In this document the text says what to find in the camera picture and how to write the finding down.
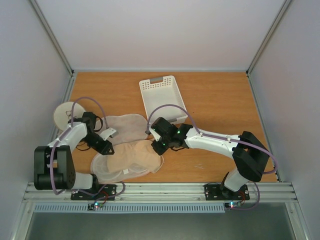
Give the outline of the pink bra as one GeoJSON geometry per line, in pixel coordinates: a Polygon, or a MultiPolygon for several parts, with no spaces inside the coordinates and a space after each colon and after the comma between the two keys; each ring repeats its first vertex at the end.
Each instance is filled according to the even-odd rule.
{"type": "Polygon", "coordinates": [[[114,154],[107,157],[107,168],[111,173],[128,169],[131,165],[139,165],[155,173],[161,167],[161,156],[158,155],[150,140],[138,140],[118,144],[114,154]]]}

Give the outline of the floral mesh laundry bag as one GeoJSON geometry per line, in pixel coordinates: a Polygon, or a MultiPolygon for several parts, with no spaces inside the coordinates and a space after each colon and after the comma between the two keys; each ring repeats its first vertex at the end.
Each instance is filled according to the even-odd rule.
{"type": "MultiPolygon", "coordinates": [[[[120,116],[110,115],[106,117],[106,120],[108,126],[117,131],[117,135],[115,137],[108,139],[112,143],[113,149],[119,144],[148,140],[148,136],[145,133],[147,120],[140,114],[130,113],[120,116]]],[[[96,175],[100,184],[117,183],[128,179],[142,177],[150,173],[156,173],[152,173],[137,164],[133,164],[125,170],[110,172],[107,167],[108,156],[110,155],[101,155],[98,153],[92,159],[90,165],[91,172],[96,175]]],[[[163,163],[164,158],[161,156],[160,168],[163,163]]]]}

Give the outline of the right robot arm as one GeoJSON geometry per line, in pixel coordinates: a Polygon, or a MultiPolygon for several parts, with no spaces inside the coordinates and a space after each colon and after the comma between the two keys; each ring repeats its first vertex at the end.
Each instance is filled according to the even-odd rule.
{"type": "Polygon", "coordinates": [[[177,127],[159,117],[148,127],[148,132],[154,137],[151,146],[160,156],[168,149],[200,149],[234,160],[235,169],[225,175],[219,186],[226,200],[234,199],[247,182],[260,182],[270,158],[265,146],[248,131],[240,135],[219,134],[191,124],[183,123],[177,127]]]}

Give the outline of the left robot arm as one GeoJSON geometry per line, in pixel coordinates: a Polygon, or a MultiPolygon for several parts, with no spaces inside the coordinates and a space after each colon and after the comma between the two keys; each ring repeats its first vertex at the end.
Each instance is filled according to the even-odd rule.
{"type": "Polygon", "coordinates": [[[72,156],[81,142],[102,156],[115,153],[108,138],[112,138],[117,131],[107,127],[97,133],[97,118],[93,112],[84,112],[82,117],[72,118],[68,121],[67,128],[54,141],[34,150],[35,189],[51,190],[56,195],[66,190],[82,190],[89,199],[96,199],[100,195],[101,187],[96,175],[76,172],[72,156]]]}

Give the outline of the white round mesh laundry bag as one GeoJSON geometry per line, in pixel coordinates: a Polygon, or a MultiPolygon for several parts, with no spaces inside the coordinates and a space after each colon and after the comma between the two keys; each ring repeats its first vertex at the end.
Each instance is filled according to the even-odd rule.
{"type": "MultiPolygon", "coordinates": [[[[72,117],[72,106],[72,101],[64,102],[60,104],[53,112],[53,122],[55,126],[62,132],[67,128],[68,121],[72,117]]],[[[76,103],[73,109],[73,116],[76,118],[81,118],[85,111],[86,110],[84,107],[76,103]]]]}

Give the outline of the white plastic basket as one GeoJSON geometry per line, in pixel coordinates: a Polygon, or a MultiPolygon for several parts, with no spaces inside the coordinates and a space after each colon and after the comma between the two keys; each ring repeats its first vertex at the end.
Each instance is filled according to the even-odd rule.
{"type": "Polygon", "coordinates": [[[173,75],[141,80],[139,88],[145,112],[151,124],[159,117],[163,117],[173,124],[183,124],[185,122],[187,115],[176,107],[167,106],[152,113],[157,107],[167,104],[186,108],[173,75]]]}

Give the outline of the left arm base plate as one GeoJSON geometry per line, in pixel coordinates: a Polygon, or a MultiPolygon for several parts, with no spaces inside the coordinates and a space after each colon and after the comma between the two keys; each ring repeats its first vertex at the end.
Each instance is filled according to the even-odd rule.
{"type": "Polygon", "coordinates": [[[102,199],[103,201],[108,197],[108,200],[113,201],[114,195],[117,193],[117,186],[115,184],[100,184],[96,188],[85,190],[78,190],[71,194],[72,201],[95,201],[102,199]]]}

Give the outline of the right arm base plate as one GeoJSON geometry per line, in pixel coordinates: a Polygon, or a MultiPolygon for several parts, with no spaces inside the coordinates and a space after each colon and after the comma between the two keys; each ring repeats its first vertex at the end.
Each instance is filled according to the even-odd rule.
{"type": "Polygon", "coordinates": [[[250,200],[249,190],[247,185],[243,185],[238,191],[233,192],[229,189],[222,191],[221,184],[210,182],[203,186],[204,196],[206,201],[241,201],[250,200]]]}

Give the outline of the aluminium mounting rail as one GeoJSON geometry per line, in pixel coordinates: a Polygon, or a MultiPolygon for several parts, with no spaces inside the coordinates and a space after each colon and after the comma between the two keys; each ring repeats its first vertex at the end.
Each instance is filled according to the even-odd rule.
{"type": "MultiPolygon", "coordinates": [[[[207,191],[204,183],[132,183],[125,184],[124,193],[115,197],[117,203],[204,203],[207,191]]],[[[297,203],[298,198],[290,182],[260,182],[255,187],[248,183],[250,200],[246,203],[297,203]]],[[[29,183],[24,192],[24,202],[66,202],[71,201],[72,193],[65,191],[55,195],[51,190],[36,190],[29,183]]]]}

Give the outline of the left aluminium frame post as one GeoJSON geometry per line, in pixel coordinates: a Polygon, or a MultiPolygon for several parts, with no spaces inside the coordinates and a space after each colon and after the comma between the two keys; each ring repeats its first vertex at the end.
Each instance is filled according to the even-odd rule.
{"type": "Polygon", "coordinates": [[[52,28],[50,27],[38,1],[37,0],[28,0],[28,2],[30,3],[31,7],[33,8],[40,24],[44,28],[44,31],[48,35],[49,40],[51,41],[54,49],[56,50],[57,54],[59,55],[60,59],[62,60],[67,72],[69,73],[70,76],[72,76],[74,74],[74,70],[72,69],[71,64],[67,60],[67,57],[64,54],[52,28]]]}

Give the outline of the aluminium frame post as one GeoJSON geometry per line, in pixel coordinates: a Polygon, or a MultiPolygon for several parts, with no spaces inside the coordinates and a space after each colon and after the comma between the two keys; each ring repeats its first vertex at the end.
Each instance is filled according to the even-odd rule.
{"type": "Polygon", "coordinates": [[[263,52],[265,51],[266,47],[270,43],[273,35],[276,33],[276,30],[280,26],[283,18],[285,17],[288,9],[292,5],[294,1],[293,0],[284,0],[283,3],[280,6],[280,9],[278,10],[274,20],[272,21],[268,31],[266,32],[265,37],[263,38],[257,52],[255,53],[248,69],[246,70],[246,75],[249,78],[251,73],[253,72],[255,66],[257,65],[259,59],[261,58],[263,52]]]}
{"type": "Polygon", "coordinates": [[[28,0],[28,2],[30,3],[31,7],[33,8],[40,24],[44,28],[44,31],[48,35],[49,40],[51,41],[54,49],[56,50],[57,54],[59,55],[60,59],[62,60],[67,72],[69,73],[70,76],[72,76],[74,74],[74,70],[72,69],[71,64],[67,60],[67,57],[64,54],[52,28],[50,27],[38,1],[37,0],[28,0]]]}

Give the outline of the right aluminium frame post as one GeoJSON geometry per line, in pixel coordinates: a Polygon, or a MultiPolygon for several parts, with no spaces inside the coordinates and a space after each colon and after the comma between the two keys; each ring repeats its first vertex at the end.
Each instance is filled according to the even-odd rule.
{"type": "Polygon", "coordinates": [[[265,37],[263,38],[257,52],[255,53],[248,69],[246,70],[246,75],[249,78],[251,73],[253,72],[255,66],[257,65],[259,59],[261,58],[263,52],[265,51],[266,47],[270,43],[273,35],[276,33],[276,30],[280,26],[283,18],[285,17],[288,9],[292,5],[294,1],[293,0],[284,0],[283,3],[280,6],[280,9],[278,10],[274,20],[272,21],[268,31],[266,32],[265,37]]]}

